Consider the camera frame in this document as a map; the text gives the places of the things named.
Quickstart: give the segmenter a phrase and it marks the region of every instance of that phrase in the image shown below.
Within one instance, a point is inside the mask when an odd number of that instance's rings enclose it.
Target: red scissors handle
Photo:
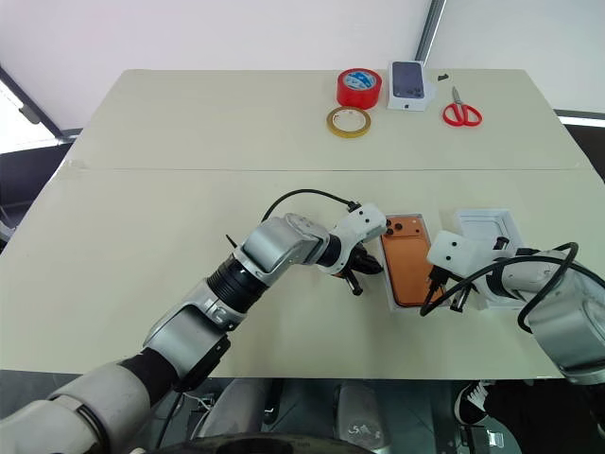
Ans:
[[[449,111],[454,112],[455,119],[448,115]],[[476,120],[469,119],[469,112],[476,117]],[[452,126],[477,126],[483,121],[483,116],[481,116],[481,113],[477,109],[468,104],[453,102],[443,109],[443,120]]]

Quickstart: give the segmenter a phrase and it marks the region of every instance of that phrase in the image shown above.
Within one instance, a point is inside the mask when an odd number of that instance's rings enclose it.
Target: small black object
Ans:
[[[361,208],[361,203],[359,203],[358,201],[350,201],[347,204],[348,208],[347,211],[349,213],[352,213],[353,211],[355,211],[357,208]]]
[[[345,269],[363,272],[364,274],[378,274],[383,268],[373,255],[370,255],[361,243],[355,245],[349,256]]]
[[[341,273],[344,280],[347,281],[347,284],[349,284],[349,288],[351,288],[351,292],[353,293],[353,295],[359,296],[361,293],[363,293],[363,288],[359,286],[359,281],[357,281],[357,278],[355,277],[351,269],[345,268],[341,271]]]
[[[538,253],[539,249],[531,249],[531,248],[519,248],[517,249],[516,255],[534,255]]]
[[[231,238],[229,235],[225,234],[225,236],[227,237],[227,240],[231,243],[231,245],[233,246],[234,249],[237,249],[237,243],[235,241],[233,241],[233,238]]]
[[[328,247],[325,248],[323,255],[318,260],[318,265],[322,265],[323,267],[331,267],[337,263],[341,248],[342,245],[340,243],[340,238],[335,235],[330,235]]]
[[[447,284],[447,280],[452,276],[452,273],[444,268],[438,267],[436,265],[433,266],[431,272],[428,273],[428,279],[431,281],[431,284],[428,288],[428,293],[426,294],[426,298],[424,298],[423,306],[420,309],[421,315],[427,310],[429,307],[431,300],[433,299],[433,295],[435,292],[441,287]]]
[[[473,286],[467,286],[467,287],[465,287],[460,292],[459,297],[458,298],[454,298],[454,301],[450,305],[450,309],[454,310],[456,312],[459,312],[461,314],[462,311],[464,310],[464,305],[466,304],[466,300],[468,299],[469,295],[471,294],[471,290],[472,289],[473,289]]]
[[[496,251],[500,251],[502,249],[506,249],[507,244],[510,243],[510,240],[508,238],[506,238],[505,236],[499,236],[498,238],[495,239],[495,244],[493,245],[493,248]]]

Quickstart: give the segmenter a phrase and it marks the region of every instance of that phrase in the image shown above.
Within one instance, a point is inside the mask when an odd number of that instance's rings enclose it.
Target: white box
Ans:
[[[410,70],[397,65],[406,65]],[[391,61],[388,83],[388,109],[422,112],[437,93],[437,87],[427,80],[421,61]]]
[[[458,210],[456,212],[462,236],[485,241],[490,247],[499,236],[505,236],[510,243],[506,249],[516,251],[525,247],[519,230],[507,209]],[[526,303],[512,298],[498,297],[497,300],[485,299],[480,308],[521,309]]]

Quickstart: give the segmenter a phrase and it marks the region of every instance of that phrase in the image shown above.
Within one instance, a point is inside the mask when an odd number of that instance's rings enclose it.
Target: white table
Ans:
[[[0,255],[0,368],[81,373],[135,353],[226,258],[223,235],[243,239],[298,187],[422,213],[432,236],[456,228],[459,208],[509,208],[527,245],[575,240],[579,260],[605,274],[605,188],[525,73],[447,72],[429,111],[376,107],[372,130],[356,140],[325,129],[336,73],[128,72]],[[229,82],[243,79],[281,95],[239,102],[245,91]],[[440,120],[451,81],[484,113],[480,128]],[[286,96],[293,85],[308,87],[296,107]],[[345,214],[308,195],[286,211],[326,226]],[[558,376],[513,312],[471,301],[463,315],[393,314],[382,276],[362,285],[357,298],[315,268],[290,270],[231,334],[216,375]]]
[[[276,195],[321,187],[421,212],[430,235],[463,207],[511,209],[528,245],[580,244],[605,273],[605,191],[587,169],[553,171],[97,171],[63,168],[0,260],[2,367],[84,372],[131,355],[166,310],[229,254]],[[279,212],[332,225],[332,201],[298,196]],[[375,250],[376,243],[370,249]],[[389,312],[382,276],[354,297],[315,268],[291,269],[231,334],[222,376],[520,378],[558,376],[512,311]]]
[[[428,74],[439,92],[425,113],[387,110],[385,82],[370,131],[343,140],[325,125],[338,71],[128,71],[68,157],[91,168],[591,168],[524,71]],[[441,119],[453,84],[480,128]]]

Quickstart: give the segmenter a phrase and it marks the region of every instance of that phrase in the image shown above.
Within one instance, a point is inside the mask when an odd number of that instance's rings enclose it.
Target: wire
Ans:
[[[198,434],[198,430],[204,424],[204,421],[206,421],[206,419],[208,418],[208,415],[210,414],[210,410],[211,409],[207,410],[204,414],[201,415],[201,418],[199,418],[198,423],[193,428],[193,432],[191,432],[191,438],[189,440],[194,440],[196,438],[196,435]]]
[[[179,414],[184,406],[184,398],[181,399],[181,402],[179,402],[179,405],[177,406],[177,409],[174,411],[174,414],[171,416],[172,418],[176,418],[177,414]],[[162,416],[158,416],[157,413],[153,415],[153,419],[155,420],[159,420],[159,421],[165,421],[166,419],[168,419],[168,415],[162,417]]]
[[[512,265],[512,264],[515,264],[515,263],[544,262],[544,263],[556,263],[556,264],[560,265],[564,261],[565,260],[563,260],[561,258],[555,258],[555,257],[544,257],[544,256],[539,256],[539,255],[522,255],[522,256],[519,256],[519,257],[512,257],[512,258],[509,258],[507,260],[502,260],[502,261],[494,262],[491,265],[488,265],[487,267],[482,268],[481,270],[474,272],[469,277],[467,277],[465,279],[462,279],[457,284],[455,284],[453,287],[451,287],[449,290],[447,290],[445,293],[443,293],[442,296],[439,297],[434,302],[429,303],[429,304],[427,304],[425,306],[422,306],[421,309],[420,309],[420,315],[423,316],[423,317],[426,316],[427,314],[429,314],[430,312],[432,312],[436,307],[440,306],[445,301],[447,301],[448,298],[451,298],[458,291],[460,291],[464,287],[472,284],[474,280],[478,279],[479,277],[481,277],[484,274],[487,274],[488,272],[497,270],[499,268],[504,268],[504,267],[506,267],[508,265]],[[597,284],[599,284],[601,287],[605,288],[605,280],[603,280],[602,278],[600,278],[596,273],[594,273],[594,272],[592,272],[590,270],[587,270],[582,265],[579,265],[577,263],[570,263],[569,264],[569,268],[571,270],[579,272],[580,274],[585,275],[586,277],[591,278]]]
[[[174,415],[175,410],[179,406],[179,402],[181,402],[181,399],[182,399],[182,393],[177,393],[177,396],[175,397],[174,402],[172,403],[172,407],[170,407],[170,411],[168,412],[168,415],[166,416],[166,419],[164,420],[164,424],[162,425],[162,430],[160,430],[160,436],[158,437],[158,441],[155,443],[156,449],[160,449],[160,447],[162,447],[162,441],[164,440],[166,430],[168,429],[168,426],[170,425],[170,421],[172,421],[172,416]]]
[[[189,397],[190,399],[198,401],[198,403],[200,405],[202,405],[206,410],[210,410],[212,408],[211,406],[209,406],[208,404],[206,404],[204,402],[203,397],[197,397],[196,395],[192,395],[192,394],[188,394],[188,393],[183,393],[182,395],[184,395],[185,397]]]
[[[426,298],[424,298],[423,307],[428,305],[431,302],[434,294],[435,294],[435,290],[433,288],[430,288],[428,290],[428,293],[426,293]]]
[[[275,207],[277,205],[279,205],[282,201],[284,201],[285,199],[287,199],[288,197],[292,197],[295,196],[296,194],[319,194],[321,196],[327,197],[329,199],[332,199],[333,201],[339,201],[340,203],[344,203],[345,205],[347,205],[350,209],[350,211],[353,211],[355,208],[357,208],[359,206],[359,203],[356,203],[354,201],[346,201],[338,196],[335,196],[334,194],[330,194],[329,192],[325,192],[325,191],[320,191],[318,189],[296,189],[295,191],[290,191],[286,194],[283,194],[282,197],[280,197],[277,201],[275,201],[267,210],[267,212],[265,213],[265,215],[263,216],[263,218],[261,219],[261,222],[263,222],[264,220],[267,220],[269,216],[271,216],[271,213],[273,212],[273,210],[275,209]]]

